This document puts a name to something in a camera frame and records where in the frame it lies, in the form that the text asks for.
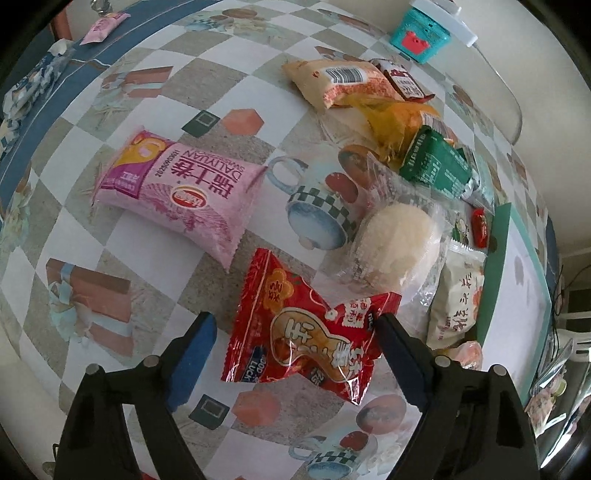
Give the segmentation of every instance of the pink snack package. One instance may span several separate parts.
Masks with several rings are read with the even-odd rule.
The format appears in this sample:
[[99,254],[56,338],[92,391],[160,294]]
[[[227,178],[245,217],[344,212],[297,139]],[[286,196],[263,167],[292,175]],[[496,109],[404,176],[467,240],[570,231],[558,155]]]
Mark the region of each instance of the pink snack package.
[[129,17],[131,17],[129,14],[108,14],[103,18],[99,18],[80,42],[80,45],[102,42],[117,28],[117,25]]
[[182,233],[228,271],[266,170],[142,130],[99,175],[92,203],[131,210]]

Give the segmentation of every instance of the red wrapped candy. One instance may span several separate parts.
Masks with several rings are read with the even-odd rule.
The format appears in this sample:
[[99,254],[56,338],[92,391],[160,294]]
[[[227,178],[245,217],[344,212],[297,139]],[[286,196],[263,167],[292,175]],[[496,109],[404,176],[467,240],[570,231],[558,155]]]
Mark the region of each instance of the red wrapped candy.
[[472,213],[472,231],[474,231],[474,243],[478,248],[486,248],[488,245],[488,225],[484,208],[477,208]]

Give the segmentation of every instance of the teal plastic box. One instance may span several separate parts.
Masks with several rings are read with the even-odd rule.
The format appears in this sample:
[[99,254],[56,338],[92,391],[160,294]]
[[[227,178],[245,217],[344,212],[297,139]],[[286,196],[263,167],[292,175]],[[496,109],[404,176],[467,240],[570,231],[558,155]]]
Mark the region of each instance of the teal plastic box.
[[425,63],[451,40],[450,33],[420,10],[411,8],[390,43],[419,63]]

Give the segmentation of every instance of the gift box print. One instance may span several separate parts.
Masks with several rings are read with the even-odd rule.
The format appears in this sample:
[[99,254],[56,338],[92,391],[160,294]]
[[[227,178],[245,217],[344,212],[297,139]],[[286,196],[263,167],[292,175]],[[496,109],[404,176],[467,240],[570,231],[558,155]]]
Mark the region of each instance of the gift box print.
[[114,352],[134,350],[131,283],[50,258],[46,264],[51,321],[61,337],[88,337]]

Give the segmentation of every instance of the checkered tablecloth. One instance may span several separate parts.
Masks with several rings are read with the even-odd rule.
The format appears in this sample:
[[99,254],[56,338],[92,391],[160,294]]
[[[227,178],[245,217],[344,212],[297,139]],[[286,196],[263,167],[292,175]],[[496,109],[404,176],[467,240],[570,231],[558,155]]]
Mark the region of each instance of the checkered tablecloth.
[[[99,363],[107,371],[133,366],[161,353],[197,313],[212,312],[218,340],[189,402],[174,414],[189,449],[213,480],[306,479],[307,462],[290,456],[290,445],[314,434],[329,438],[335,422],[355,421],[359,407],[298,375],[271,384],[219,381],[243,278],[257,247],[272,249],[312,286],[326,285],[319,272],[326,252],[298,241],[285,211],[290,195],[265,179],[227,274],[188,239],[133,213],[109,206],[91,211],[89,194],[99,167],[139,125],[258,164],[283,155],[299,158],[318,145],[336,151],[348,144],[371,148],[371,134],[356,112],[339,109],[319,119],[281,66],[320,59],[328,51],[369,60],[395,50],[382,32],[315,0],[193,0],[166,8],[163,3],[136,4],[132,18],[105,44],[78,47],[53,96],[33,112],[2,162],[2,324],[21,358],[67,412],[86,365]],[[444,122],[489,164],[499,201],[516,204],[545,265],[547,210],[515,151],[453,79],[428,64],[407,64],[425,90],[436,94],[431,104]],[[109,75],[158,67],[171,71],[157,97],[126,96],[116,107],[96,101]],[[182,130],[191,121],[199,137]],[[50,321],[50,258],[129,280],[131,356],[92,341],[63,340]],[[248,426],[232,413],[240,393],[253,389],[281,402],[270,426]],[[365,402],[397,391],[388,369],[378,368]],[[214,430],[193,420],[195,415],[189,418],[205,397],[226,407]],[[132,408],[126,416],[139,462],[155,475]],[[411,407],[407,416],[405,426],[412,431],[418,416]],[[377,450],[347,478],[386,478],[408,440],[400,431],[374,437]]]

